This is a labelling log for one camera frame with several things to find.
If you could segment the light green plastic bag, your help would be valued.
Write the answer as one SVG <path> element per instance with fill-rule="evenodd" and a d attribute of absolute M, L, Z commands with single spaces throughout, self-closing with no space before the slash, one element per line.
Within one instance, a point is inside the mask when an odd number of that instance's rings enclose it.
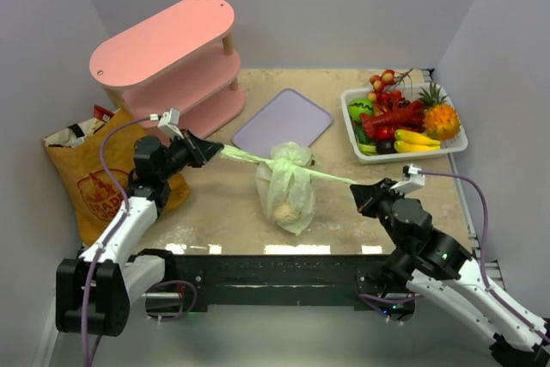
<path fill-rule="evenodd" d="M 221 156 L 257 165 L 255 183 L 266 220 L 293 235 L 300 235 L 315 217 L 315 180 L 354 182 L 316 170 L 312 150 L 295 142 L 273 147 L 267 158 L 231 145 L 224 146 Z"/>

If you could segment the red Chuba chips bag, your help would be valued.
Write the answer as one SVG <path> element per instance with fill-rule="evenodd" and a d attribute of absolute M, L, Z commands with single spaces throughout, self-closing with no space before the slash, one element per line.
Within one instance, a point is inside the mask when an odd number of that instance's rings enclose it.
<path fill-rule="evenodd" d="M 101 107 L 99 105 L 94 105 L 94 117 L 102 122 L 109 122 L 114 116 L 114 113 Z"/>

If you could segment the brown Trader Joe's bag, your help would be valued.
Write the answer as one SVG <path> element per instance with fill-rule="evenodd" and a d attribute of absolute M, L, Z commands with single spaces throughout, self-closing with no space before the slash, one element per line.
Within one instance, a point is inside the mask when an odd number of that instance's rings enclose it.
<path fill-rule="evenodd" d="M 46 153 L 64 182 L 75 208 L 79 236 L 85 246 L 92 245 L 112 221 L 123 202 L 113 180 L 127 186 L 133 168 L 133 145 L 146 135 L 139 125 L 129 125 L 107 141 L 104 158 L 108 175 L 100 160 L 100 147 L 107 134 L 131 120 L 120 109 L 107 123 L 95 117 L 70 125 L 43 139 Z"/>

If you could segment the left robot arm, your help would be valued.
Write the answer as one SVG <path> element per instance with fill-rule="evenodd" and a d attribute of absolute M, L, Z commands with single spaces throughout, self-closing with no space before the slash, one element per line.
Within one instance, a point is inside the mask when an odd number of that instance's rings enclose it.
<path fill-rule="evenodd" d="M 169 145 L 155 136 L 134 144 L 134 168 L 113 221 L 76 259 L 63 260 L 56 271 L 55 321 L 58 331 L 116 337 L 131 306 L 162 282 L 168 254 L 131 255 L 145 231 L 168 202 L 168 181 L 183 168 L 201 168 L 223 149 L 188 130 L 176 132 Z"/>

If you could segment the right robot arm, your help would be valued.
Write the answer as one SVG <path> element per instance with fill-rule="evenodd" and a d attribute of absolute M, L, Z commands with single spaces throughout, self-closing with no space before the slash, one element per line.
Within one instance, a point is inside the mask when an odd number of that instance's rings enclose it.
<path fill-rule="evenodd" d="M 395 245 L 383 275 L 412 300 L 430 301 L 469 327 L 500 365 L 547 366 L 549 321 L 513 299 L 479 259 L 433 225 L 409 196 L 424 185 L 425 174 L 409 170 L 401 181 L 350 186 L 358 212 L 378 219 Z"/>

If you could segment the dark purple toy plum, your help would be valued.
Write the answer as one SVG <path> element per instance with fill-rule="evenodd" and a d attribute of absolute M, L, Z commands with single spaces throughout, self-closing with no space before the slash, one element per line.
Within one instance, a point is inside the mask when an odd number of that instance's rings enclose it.
<path fill-rule="evenodd" d="M 376 153 L 378 155 L 394 154 L 396 149 L 394 147 L 393 139 L 383 139 L 376 142 Z"/>

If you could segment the lower yellow toy banana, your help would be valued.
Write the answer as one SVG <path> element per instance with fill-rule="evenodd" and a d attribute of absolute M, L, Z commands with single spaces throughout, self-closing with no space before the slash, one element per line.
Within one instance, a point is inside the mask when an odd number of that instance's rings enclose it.
<path fill-rule="evenodd" d="M 440 150 L 441 147 L 439 145 L 411 144 L 406 141 L 396 140 L 394 142 L 394 149 L 397 153 L 418 153 Z"/>

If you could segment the yellow toy banana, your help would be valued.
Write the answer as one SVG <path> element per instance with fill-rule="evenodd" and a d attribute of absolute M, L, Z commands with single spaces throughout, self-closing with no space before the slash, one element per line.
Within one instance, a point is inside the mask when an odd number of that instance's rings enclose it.
<path fill-rule="evenodd" d="M 411 144 L 406 141 L 396 140 L 394 142 L 394 149 L 397 153 L 418 153 L 440 150 L 441 147 L 439 145 Z"/>
<path fill-rule="evenodd" d="M 441 142 L 427 137 L 421 133 L 412 132 L 404 129 L 396 130 L 394 138 L 399 141 L 403 141 L 409 144 L 424 145 L 424 146 L 437 146 L 441 145 Z"/>

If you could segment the red toy apple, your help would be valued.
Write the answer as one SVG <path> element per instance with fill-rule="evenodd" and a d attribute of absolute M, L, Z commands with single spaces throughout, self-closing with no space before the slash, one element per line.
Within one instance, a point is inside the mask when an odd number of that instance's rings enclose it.
<path fill-rule="evenodd" d="M 395 128 L 392 125 L 379 126 L 376 128 L 375 140 L 394 140 Z"/>

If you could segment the upper yellow toy banana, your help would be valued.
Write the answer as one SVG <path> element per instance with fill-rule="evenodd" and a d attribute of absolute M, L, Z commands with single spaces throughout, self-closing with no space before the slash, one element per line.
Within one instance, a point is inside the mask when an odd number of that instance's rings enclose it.
<path fill-rule="evenodd" d="M 396 130 L 394 138 L 399 141 L 403 141 L 409 144 L 424 145 L 424 146 L 437 146 L 441 145 L 441 142 L 427 137 L 421 133 L 412 132 L 404 129 Z"/>

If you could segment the green toy watermelon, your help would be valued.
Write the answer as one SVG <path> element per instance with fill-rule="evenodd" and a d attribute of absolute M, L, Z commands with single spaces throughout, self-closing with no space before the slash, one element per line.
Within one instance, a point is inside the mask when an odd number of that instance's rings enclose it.
<path fill-rule="evenodd" d="M 374 113 L 373 103 L 367 98 L 357 98 L 352 100 L 347 106 L 347 109 L 351 120 L 356 123 L 361 123 L 362 114 L 372 116 Z"/>

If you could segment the red toy lobster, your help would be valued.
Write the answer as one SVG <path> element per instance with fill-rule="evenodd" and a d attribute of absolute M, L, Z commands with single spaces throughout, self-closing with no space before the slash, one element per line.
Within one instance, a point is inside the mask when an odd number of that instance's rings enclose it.
<path fill-rule="evenodd" d="M 360 115 L 364 132 L 369 138 L 374 138 L 376 130 L 383 126 L 400 126 L 404 124 L 421 125 L 423 123 L 425 106 L 420 101 L 413 101 L 407 107 L 397 107 L 379 116 Z"/>

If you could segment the toy pineapple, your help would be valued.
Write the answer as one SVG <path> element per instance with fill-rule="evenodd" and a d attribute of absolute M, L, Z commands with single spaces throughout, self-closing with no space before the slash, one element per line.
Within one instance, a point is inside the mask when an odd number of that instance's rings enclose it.
<path fill-rule="evenodd" d="M 456 110 L 447 103 L 447 96 L 441 95 L 442 88 L 430 83 L 422 88 L 419 100 L 425 106 L 424 129 L 431 139 L 446 141 L 454 138 L 461 130 L 461 121 Z"/>

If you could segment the pink two-tier shelf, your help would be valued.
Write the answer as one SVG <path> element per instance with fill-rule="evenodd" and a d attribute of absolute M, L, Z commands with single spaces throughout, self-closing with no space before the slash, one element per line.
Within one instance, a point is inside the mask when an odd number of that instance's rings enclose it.
<path fill-rule="evenodd" d="M 174 108 L 180 128 L 205 138 L 245 106 L 234 24 L 225 0 L 182 0 L 97 46 L 90 74 L 147 132 L 159 133 L 151 114 Z"/>

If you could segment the lavender tray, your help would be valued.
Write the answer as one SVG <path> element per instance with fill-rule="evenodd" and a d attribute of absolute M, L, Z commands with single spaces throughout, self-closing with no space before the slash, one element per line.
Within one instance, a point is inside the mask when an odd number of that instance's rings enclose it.
<path fill-rule="evenodd" d="M 269 158 L 280 144 L 309 147 L 332 123 L 333 116 L 326 109 L 294 89 L 284 89 L 234 134 L 232 143 Z"/>

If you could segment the white plastic basket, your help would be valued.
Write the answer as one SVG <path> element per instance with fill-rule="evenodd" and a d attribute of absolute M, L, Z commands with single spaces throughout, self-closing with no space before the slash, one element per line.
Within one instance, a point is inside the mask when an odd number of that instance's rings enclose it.
<path fill-rule="evenodd" d="M 405 152 L 388 155 L 365 155 L 358 147 L 347 107 L 353 100 L 358 98 L 365 98 L 371 90 L 371 87 L 348 89 L 345 90 L 340 96 L 341 111 L 343 113 L 347 137 L 351 143 L 354 155 L 356 156 L 360 164 L 370 165 L 385 162 L 416 162 L 417 160 L 423 158 L 433 158 L 438 156 L 446 156 L 451 153 L 462 152 L 468 147 L 468 137 L 464 131 L 464 128 L 461 127 L 459 133 L 455 137 L 450 140 L 443 141 L 442 147 L 439 150 Z"/>

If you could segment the red yellow berry sprig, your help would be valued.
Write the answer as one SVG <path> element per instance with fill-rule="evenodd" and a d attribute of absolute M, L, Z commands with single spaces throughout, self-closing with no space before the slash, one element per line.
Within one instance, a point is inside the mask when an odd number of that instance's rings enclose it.
<path fill-rule="evenodd" d="M 367 94 L 367 99 L 377 104 L 400 101 L 406 84 L 412 83 L 412 72 L 413 69 L 404 71 L 386 69 L 380 75 L 371 76 L 372 91 Z"/>

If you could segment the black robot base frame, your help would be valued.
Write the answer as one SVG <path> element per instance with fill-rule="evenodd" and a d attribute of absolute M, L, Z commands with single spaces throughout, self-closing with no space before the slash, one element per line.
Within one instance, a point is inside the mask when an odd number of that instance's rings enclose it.
<path fill-rule="evenodd" d="M 385 315 L 404 320 L 415 310 L 401 304 L 411 294 L 382 275 L 386 255 L 275 254 L 183 255 L 167 252 L 165 279 L 143 297 L 145 311 L 172 317 L 185 310 L 205 312 L 214 305 L 338 306 L 366 310 L 366 294 L 382 297 Z"/>

